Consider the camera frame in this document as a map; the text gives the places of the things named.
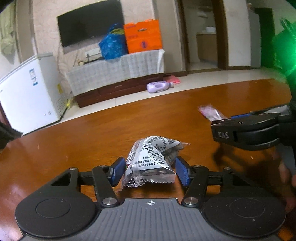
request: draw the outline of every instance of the silver bolt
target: silver bolt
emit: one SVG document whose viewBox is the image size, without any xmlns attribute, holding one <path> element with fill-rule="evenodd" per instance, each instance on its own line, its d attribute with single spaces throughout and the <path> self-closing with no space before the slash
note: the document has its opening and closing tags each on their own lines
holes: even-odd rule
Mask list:
<svg viewBox="0 0 296 241">
<path fill-rule="evenodd" d="M 107 197 L 103 199 L 103 203 L 108 206 L 114 205 L 116 202 L 117 200 L 113 197 Z"/>
<path fill-rule="evenodd" d="M 187 197 L 184 199 L 184 202 L 187 204 L 187 205 L 195 205 L 198 203 L 198 199 L 195 198 L 195 197 Z"/>
</svg>

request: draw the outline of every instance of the freezer lid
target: freezer lid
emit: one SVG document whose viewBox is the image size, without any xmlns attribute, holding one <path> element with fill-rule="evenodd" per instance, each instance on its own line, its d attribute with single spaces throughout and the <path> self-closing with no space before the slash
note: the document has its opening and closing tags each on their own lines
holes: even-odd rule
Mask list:
<svg viewBox="0 0 296 241">
<path fill-rule="evenodd" d="M 14 70 L 10 71 L 7 75 L 5 75 L 3 78 L 0 79 L 0 84 L 5 81 L 9 76 L 11 76 L 13 73 L 17 72 L 20 68 L 24 67 L 26 64 L 28 64 L 31 61 L 34 61 L 38 58 L 44 58 L 44 57 L 50 57 L 53 56 L 52 53 L 39 53 L 31 58 L 27 59 L 26 61 L 22 62 L 18 67 L 16 67 Z"/>
</svg>

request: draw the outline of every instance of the gray ribbed plate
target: gray ribbed plate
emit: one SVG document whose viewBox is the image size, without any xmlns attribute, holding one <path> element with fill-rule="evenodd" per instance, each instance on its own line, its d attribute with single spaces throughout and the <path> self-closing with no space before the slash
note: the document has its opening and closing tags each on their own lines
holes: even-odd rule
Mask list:
<svg viewBox="0 0 296 241">
<path fill-rule="evenodd" d="M 25 236 L 22 241 L 38 239 Z M 212 228 L 196 208 L 181 206 L 176 199 L 126 199 L 118 207 L 105 208 L 86 230 L 62 241 L 164 241 L 237 239 Z M 271 236 L 264 241 L 280 241 Z"/>
</svg>

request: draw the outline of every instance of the checkered cloth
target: checkered cloth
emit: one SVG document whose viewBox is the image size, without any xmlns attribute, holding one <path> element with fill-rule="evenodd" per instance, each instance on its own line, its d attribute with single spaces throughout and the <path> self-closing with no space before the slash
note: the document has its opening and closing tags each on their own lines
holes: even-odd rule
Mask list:
<svg viewBox="0 0 296 241">
<path fill-rule="evenodd" d="M 74 96 L 121 81 L 164 72 L 164 50 L 124 55 L 74 67 L 66 74 Z"/>
</svg>

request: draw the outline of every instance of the television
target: television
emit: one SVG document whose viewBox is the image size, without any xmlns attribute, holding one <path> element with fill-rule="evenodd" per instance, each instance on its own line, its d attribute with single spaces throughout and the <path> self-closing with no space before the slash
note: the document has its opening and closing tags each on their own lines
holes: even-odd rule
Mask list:
<svg viewBox="0 0 296 241">
<path fill-rule="evenodd" d="M 117 23 L 122 28 L 124 18 L 120 0 L 104 0 L 57 17 L 62 46 L 108 33 Z"/>
</svg>

